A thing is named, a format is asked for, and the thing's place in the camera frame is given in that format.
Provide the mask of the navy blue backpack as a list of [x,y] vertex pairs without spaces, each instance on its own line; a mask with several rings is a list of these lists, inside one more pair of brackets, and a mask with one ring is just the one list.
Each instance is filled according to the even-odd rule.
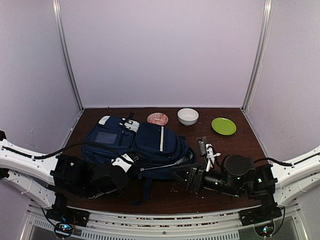
[[84,139],[82,156],[97,165],[111,163],[117,154],[136,153],[139,170],[132,171],[138,179],[144,179],[139,206],[151,196],[153,180],[173,179],[173,166],[196,163],[196,154],[184,136],[178,136],[170,128],[129,118],[103,116]]

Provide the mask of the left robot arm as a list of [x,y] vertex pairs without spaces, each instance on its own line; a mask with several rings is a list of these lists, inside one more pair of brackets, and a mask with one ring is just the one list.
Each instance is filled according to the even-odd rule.
[[66,197],[38,181],[87,199],[121,192],[127,187],[128,171],[134,164],[128,154],[113,150],[115,157],[105,164],[95,165],[65,155],[63,151],[60,149],[50,154],[30,151],[10,143],[5,132],[1,131],[0,179],[52,212],[61,222],[72,218]]

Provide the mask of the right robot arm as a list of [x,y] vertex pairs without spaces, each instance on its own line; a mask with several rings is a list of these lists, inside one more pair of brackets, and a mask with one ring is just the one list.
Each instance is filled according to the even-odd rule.
[[268,164],[241,155],[231,155],[220,170],[187,164],[171,169],[171,174],[186,188],[203,189],[236,198],[247,195],[261,205],[239,212],[243,226],[272,221],[284,214],[284,208],[296,197],[320,183],[320,149],[315,149],[286,162],[268,157]]

